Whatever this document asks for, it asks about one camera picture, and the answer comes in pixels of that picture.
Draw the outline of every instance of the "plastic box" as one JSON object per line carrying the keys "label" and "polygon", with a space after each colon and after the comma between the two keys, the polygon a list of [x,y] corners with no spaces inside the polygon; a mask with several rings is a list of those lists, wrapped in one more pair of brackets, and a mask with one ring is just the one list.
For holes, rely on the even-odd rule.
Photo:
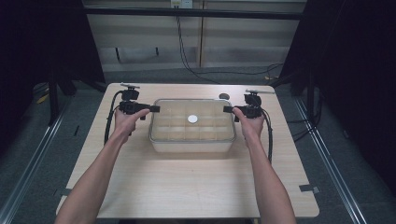
{"label": "plastic box", "polygon": [[231,105],[220,99],[160,99],[155,105],[149,138],[158,152],[226,152],[235,139]]}

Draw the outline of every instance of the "person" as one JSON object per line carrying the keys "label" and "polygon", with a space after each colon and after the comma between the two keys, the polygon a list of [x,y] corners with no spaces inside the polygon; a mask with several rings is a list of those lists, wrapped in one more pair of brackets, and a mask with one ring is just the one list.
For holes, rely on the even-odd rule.
{"label": "person", "polygon": [[[67,196],[55,223],[95,222],[120,149],[130,133],[135,130],[137,120],[148,113],[149,110],[144,109],[133,115],[125,115],[116,109],[113,134]],[[262,147],[263,115],[256,119],[248,119],[237,107],[233,109],[233,113],[240,119],[242,134],[249,150],[262,223],[296,223],[289,195]]]}

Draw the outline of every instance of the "light wood tabletop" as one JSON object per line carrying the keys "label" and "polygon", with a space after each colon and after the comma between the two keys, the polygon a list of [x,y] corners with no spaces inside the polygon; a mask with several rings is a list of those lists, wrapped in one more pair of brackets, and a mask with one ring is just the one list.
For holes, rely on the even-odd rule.
{"label": "light wood tabletop", "polygon": [[[297,217],[315,217],[318,205],[273,88],[268,86],[133,84],[139,86],[138,103],[158,99],[218,99],[230,95],[232,105],[245,105],[246,90],[259,94],[270,115],[274,135],[273,167],[285,185]],[[74,187],[103,147],[106,118],[120,83],[110,84],[92,123],[67,184]],[[236,139],[226,153],[160,153],[149,140],[151,114],[139,120],[136,131],[120,151],[98,217],[103,218],[233,218],[259,217],[248,149],[240,123]],[[268,148],[266,125],[262,133]]]}

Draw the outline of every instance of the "hand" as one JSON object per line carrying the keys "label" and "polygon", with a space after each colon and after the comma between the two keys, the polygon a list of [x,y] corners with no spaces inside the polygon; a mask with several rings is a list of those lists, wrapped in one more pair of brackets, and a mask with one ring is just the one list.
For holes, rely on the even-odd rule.
{"label": "hand", "polygon": [[146,116],[149,113],[149,109],[143,109],[138,111],[135,114],[127,115],[122,113],[120,109],[117,107],[115,117],[116,117],[116,125],[114,128],[114,132],[120,132],[120,134],[125,136],[125,142],[128,139],[128,136],[131,132],[136,129],[136,122],[143,116]]}
{"label": "hand", "polygon": [[239,118],[241,125],[242,125],[242,134],[245,136],[245,139],[251,137],[260,137],[262,136],[262,128],[264,123],[264,116],[261,115],[255,119],[248,119],[245,117],[244,113],[238,108],[233,108],[233,113]]}

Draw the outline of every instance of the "metal rail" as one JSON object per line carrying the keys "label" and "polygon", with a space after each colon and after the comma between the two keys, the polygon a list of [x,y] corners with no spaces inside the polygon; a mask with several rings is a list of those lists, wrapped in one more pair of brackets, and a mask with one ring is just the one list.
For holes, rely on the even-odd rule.
{"label": "metal rail", "polygon": [[212,17],[299,21],[304,17],[299,12],[236,11],[217,9],[163,8],[163,7],[32,7],[33,11],[45,13],[77,13],[92,15],[127,16],[177,16]]}
{"label": "metal rail", "polygon": [[[306,107],[301,99],[296,99],[295,103],[297,104],[297,108],[300,112],[300,115],[303,119],[308,120]],[[309,121],[305,122],[305,126],[310,131],[311,138],[314,141],[315,146],[317,147],[318,153],[323,160],[324,165],[329,172],[330,177],[332,178],[332,182],[334,183],[337,191],[346,207],[346,210],[350,214],[353,223],[355,224],[367,224],[366,219],[357,203],[355,197],[350,191],[347,183],[345,182],[343,176],[338,170],[337,165],[332,159],[332,154],[329,149],[327,149],[326,145],[322,137],[320,136],[318,129],[314,128]]]}
{"label": "metal rail", "polygon": [[67,99],[64,105],[64,109],[61,111],[59,117],[46,130],[46,133],[41,139],[40,144],[35,150],[35,154],[33,155],[32,159],[29,161],[29,164],[24,170],[20,180],[18,181],[17,185],[14,187],[14,190],[12,190],[11,194],[7,198],[7,201],[0,210],[1,224],[11,223],[15,214],[17,213],[17,210],[23,200],[23,197],[25,196],[27,190],[29,189],[33,177],[35,176],[38,167],[43,161],[53,137],[55,136],[56,132],[58,131],[62,123],[65,111],[69,107],[70,102],[71,102],[71,97]]}

